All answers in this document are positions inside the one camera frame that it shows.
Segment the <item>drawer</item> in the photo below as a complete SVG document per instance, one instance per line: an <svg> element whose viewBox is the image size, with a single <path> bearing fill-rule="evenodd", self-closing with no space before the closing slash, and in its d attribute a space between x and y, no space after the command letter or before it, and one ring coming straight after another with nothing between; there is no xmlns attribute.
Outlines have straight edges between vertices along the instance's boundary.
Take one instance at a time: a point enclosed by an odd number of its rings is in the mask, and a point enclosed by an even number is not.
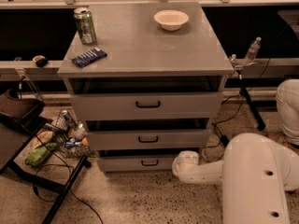
<svg viewBox="0 0 299 224"><path fill-rule="evenodd" d="M171 170L172 162L182 150L199 151L199 149L162 149L160 154L157 150L118 150L115 152L99 152L98 166L102 172L128 172L128 171L150 171Z"/></svg>
<svg viewBox="0 0 299 224"><path fill-rule="evenodd" d="M204 147L209 129L175 131L88 132L92 150Z"/></svg>
<svg viewBox="0 0 299 224"><path fill-rule="evenodd" d="M214 118L221 92L84 94L70 101L80 120Z"/></svg>

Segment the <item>black bag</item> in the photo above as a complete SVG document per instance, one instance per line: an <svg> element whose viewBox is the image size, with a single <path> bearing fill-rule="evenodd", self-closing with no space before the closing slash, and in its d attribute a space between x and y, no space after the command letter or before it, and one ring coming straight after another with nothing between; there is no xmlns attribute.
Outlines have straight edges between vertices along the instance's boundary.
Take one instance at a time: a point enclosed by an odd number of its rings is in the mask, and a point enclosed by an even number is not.
<svg viewBox="0 0 299 224"><path fill-rule="evenodd" d="M35 98L20 99L15 90L9 89L0 95L0 121L10 128L26 130L44 106Z"/></svg>

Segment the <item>dark blue package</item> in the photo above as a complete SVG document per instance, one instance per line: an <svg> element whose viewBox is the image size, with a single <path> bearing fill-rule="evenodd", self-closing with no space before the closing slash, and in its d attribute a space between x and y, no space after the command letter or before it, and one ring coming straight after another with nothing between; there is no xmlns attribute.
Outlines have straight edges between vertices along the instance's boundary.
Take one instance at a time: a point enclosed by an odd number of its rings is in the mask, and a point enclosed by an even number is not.
<svg viewBox="0 0 299 224"><path fill-rule="evenodd" d="M75 57L73 59L71 59L73 61L73 63L75 63L77 66L83 68L86 65L93 63L94 61L106 57L107 54L99 49L99 48L94 48L91 49L81 55L79 55L78 57Z"/></svg>

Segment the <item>bottom drawer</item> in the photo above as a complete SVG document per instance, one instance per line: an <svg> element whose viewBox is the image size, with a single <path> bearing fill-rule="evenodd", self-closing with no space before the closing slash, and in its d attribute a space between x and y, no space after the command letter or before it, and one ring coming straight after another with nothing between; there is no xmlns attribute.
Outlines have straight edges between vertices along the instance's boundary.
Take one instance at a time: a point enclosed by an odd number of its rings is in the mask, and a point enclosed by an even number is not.
<svg viewBox="0 0 299 224"><path fill-rule="evenodd" d="M199 148L98 151L97 163L105 173L171 170L173 160L183 150L198 152Z"/></svg>

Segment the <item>can lid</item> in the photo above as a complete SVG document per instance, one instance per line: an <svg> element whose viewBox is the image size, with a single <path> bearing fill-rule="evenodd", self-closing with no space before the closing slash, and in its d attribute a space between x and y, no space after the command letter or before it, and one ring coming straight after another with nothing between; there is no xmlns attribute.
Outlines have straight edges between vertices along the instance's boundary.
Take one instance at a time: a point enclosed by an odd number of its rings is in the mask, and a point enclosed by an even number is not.
<svg viewBox="0 0 299 224"><path fill-rule="evenodd" d="M89 10L86 7L78 7L74 10L77 14L87 13Z"/></svg>

